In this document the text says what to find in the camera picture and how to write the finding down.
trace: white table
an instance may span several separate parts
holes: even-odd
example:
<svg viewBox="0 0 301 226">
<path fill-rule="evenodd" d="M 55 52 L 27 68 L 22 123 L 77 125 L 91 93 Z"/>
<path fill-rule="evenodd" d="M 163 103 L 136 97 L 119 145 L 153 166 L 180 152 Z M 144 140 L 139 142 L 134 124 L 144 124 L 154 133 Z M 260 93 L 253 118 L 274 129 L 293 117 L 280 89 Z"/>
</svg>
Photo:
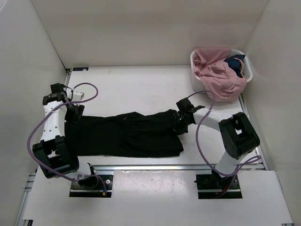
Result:
<svg viewBox="0 0 301 226">
<path fill-rule="evenodd" d="M 85 104 L 84 115 L 112 116 L 132 111 L 147 115 L 176 109 L 178 100 L 193 93 L 189 73 L 188 66 L 97 67 L 72 72 L 69 86 L 90 82 L 99 88 L 100 95 Z M 79 90 L 86 97 L 94 94 L 89 86 Z M 211 103 L 206 95 L 195 95 L 191 101 L 194 105 Z M 217 103 L 215 109 L 231 114 L 242 111 L 238 101 Z M 133 165 L 203 166 L 205 163 L 195 145 L 195 129 L 196 126 L 190 126 L 189 133 L 181 136 L 184 152 L 179 157 L 86 156 L 80 160 L 107 165 L 111 170 Z M 224 153 L 221 135 L 202 126 L 199 140 L 208 160 L 217 163 Z M 39 169 L 23 219 L 33 220 L 33 226 L 280 226 L 292 223 L 274 171 L 239 172 L 243 199 L 236 200 L 198 200 L 195 175 L 194 170 L 114 171 L 111 198 L 75 198 L 68 197 L 70 181 L 46 179 Z"/>
<path fill-rule="evenodd" d="M 139 66 L 139 67 L 90 67 L 88 71 L 73 71 L 69 87 L 90 82 L 99 89 L 96 99 L 84 103 L 84 115 L 114 116 L 129 112 L 144 115 L 168 109 L 177 110 L 176 102 L 194 93 L 190 83 L 189 66 Z M 85 85 L 77 89 L 89 98 L 95 94 L 93 87 Z M 190 98 L 197 105 L 209 107 L 212 100 L 206 94 Z M 239 101 L 217 102 L 216 111 L 235 114 L 242 111 Z M 189 126 L 188 134 L 180 136 L 184 151 L 172 158 L 125 158 L 112 156 L 82 156 L 80 159 L 95 165 L 152 165 L 152 164 L 205 164 L 195 141 L 196 125 Z M 201 126 L 199 140 L 209 162 L 217 164 L 225 149 L 219 132 Z M 249 154 L 246 159 L 255 156 Z"/>
</svg>

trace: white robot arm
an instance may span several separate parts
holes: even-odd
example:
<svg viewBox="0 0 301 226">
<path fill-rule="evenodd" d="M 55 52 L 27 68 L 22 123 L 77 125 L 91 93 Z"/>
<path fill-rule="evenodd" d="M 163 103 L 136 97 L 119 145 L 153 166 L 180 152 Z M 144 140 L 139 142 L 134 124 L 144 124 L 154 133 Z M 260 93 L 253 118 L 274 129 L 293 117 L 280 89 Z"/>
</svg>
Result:
<svg viewBox="0 0 301 226">
<path fill-rule="evenodd" d="M 209 109 L 204 106 L 194 107 L 188 98 L 177 102 L 179 108 L 178 119 L 176 120 L 175 130 L 187 132 L 190 124 L 199 124 Z M 213 128 L 221 133 L 224 147 L 226 149 L 221 160 L 215 166 L 215 169 L 222 174 L 231 174 L 234 172 L 240 162 L 260 144 L 254 128 L 248 117 L 239 112 L 235 115 L 229 115 L 211 111 L 203 119 L 202 125 Z"/>
<path fill-rule="evenodd" d="M 49 114 L 55 107 L 69 102 L 67 92 L 63 84 L 51 85 L 51 94 L 43 97 L 45 115 Z M 73 92 L 72 100 L 80 101 L 84 93 Z M 94 168 L 88 163 L 80 163 L 76 153 L 70 149 L 65 141 L 64 124 L 69 121 L 77 123 L 80 120 L 84 106 L 79 104 L 65 105 L 49 116 L 44 124 L 43 135 L 38 144 L 32 146 L 33 154 L 44 164 L 53 170 L 60 172 L 70 178 L 77 179 L 95 173 Z M 47 178 L 58 177 L 53 172 L 41 166 Z"/>
</svg>

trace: laundry basket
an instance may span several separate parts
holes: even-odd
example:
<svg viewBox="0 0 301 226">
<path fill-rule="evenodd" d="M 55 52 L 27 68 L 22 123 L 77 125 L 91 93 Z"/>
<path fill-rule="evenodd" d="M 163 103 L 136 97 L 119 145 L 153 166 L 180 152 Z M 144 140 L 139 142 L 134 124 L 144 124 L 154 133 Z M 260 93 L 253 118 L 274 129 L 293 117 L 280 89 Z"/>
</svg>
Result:
<svg viewBox="0 0 301 226">
<path fill-rule="evenodd" d="M 193 72 L 193 57 L 194 57 L 194 54 L 195 53 L 193 51 L 190 55 L 190 65 L 191 65 L 190 80 L 191 80 L 192 88 L 194 89 L 194 91 L 198 92 L 198 91 L 205 90 L 205 87 L 204 87 L 201 79 L 199 79 L 199 77 Z M 233 48 L 233 49 L 231 49 L 229 57 L 237 55 L 237 54 L 245 55 L 242 51 Z M 250 67 L 247 56 L 244 58 L 244 70 L 243 70 L 243 72 L 244 72 L 244 76 L 247 77 L 246 82 L 251 81 L 252 78 L 253 78 L 253 73 L 251 71 L 251 67 Z"/>
</svg>

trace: white panel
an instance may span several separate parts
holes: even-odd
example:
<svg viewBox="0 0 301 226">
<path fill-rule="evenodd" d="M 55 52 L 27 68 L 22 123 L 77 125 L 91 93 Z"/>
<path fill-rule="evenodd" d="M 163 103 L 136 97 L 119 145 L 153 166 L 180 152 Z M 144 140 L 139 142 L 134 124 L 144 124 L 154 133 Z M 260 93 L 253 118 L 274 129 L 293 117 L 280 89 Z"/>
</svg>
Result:
<svg viewBox="0 0 301 226">
<path fill-rule="evenodd" d="M 301 225 L 300 9 L 299 0 L 270 0 L 245 51 L 254 73 L 245 91 L 247 106 L 296 225 Z"/>
<path fill-rule="evenodd" d="M 26 140 L 64 68 L 29 0 L 0 1 L 0 225 L 13 225 L 36 164 Z"/>
<path fill-rule="evenodd" d="M 0 10 L 4 6 L 5 2 L 6 2 L 6 0 L 0 0 Z"/>
<path fill-rule="evenodd" d="M 242 49 L 268 0 L 32 0 L 67 68 L 188 65 L 199 46 Z"/>
<path fill-rule="evenodd" d="M 72 72 L 69 86 L 90 82 L 99 88 L 99 96 L 84 103 L 84 115 L 114 116 L 129 112 L 144 115 L 178 110 L 176 102 L 194 93 L 190 83 L 190 66 L 141 66 L 141 67 L 90 67 L 88 71 Z M 90 86 L 81 86 L 78 91 L 89 98 L 95 94 Z M 192 104 L 209 107 L 212 100 L 207 95 L 198 94 L 190 98 Z M 241 112 L 239 101 L 219 102 L 216 111 L 235 114 Z M 195 140 L 196 125 L 190 125 L 188 134 L 180 136 L 184 152 L 172 158 L 124 158 L 112 156 L 81 157 L 83 162 L 96 165 L 131 164 L 205 164 L 200 156 Z M 225 152 L 222 137 L 214 129 L 202 126 L 199 140 L 211 163 L 217 164 Z"/>
<path fill-rule="evenodd" d="M 115 171 L 111 198 L 68 197 L 38 170 L 24 219 L 33 226 L 280 226 L 291 223 L 274 171 L 238 174 L 243 199 L 199 200 L 194 171 Z"/>
</svg>

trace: black garment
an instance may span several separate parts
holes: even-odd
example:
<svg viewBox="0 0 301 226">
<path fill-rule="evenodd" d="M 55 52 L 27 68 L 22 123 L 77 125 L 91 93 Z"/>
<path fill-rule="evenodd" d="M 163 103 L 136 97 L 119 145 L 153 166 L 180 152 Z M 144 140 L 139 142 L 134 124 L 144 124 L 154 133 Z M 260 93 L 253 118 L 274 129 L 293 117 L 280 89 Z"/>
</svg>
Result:
<svg viewBox="0 0 301 226">
<path fill-rule="evenodd" d="M 233 69 L 235 71 L 236 75 L 239 78 L 242 78 L 243 76 L 240 73 L 241 63 L 240 63 L 239 60 L 236 60 L 234 58 L 237 58 L 237 59 L 240 59 L 240 60 L 244 61 L 245 55 L 235 55 L 235 56 L 231 56 L 231 57 L 224 60 L 224 62 L 228 63 L 229 68 Z"/>
<path fill-rule="evenodd" d="M 144 116 L 137 112 L 112 117 L 82 116 L 65 123 L 68 148 L 77 155 L 124 157 L 178 156 L 183 146 L 173 132 L 175 110 Z"/>
</svg>

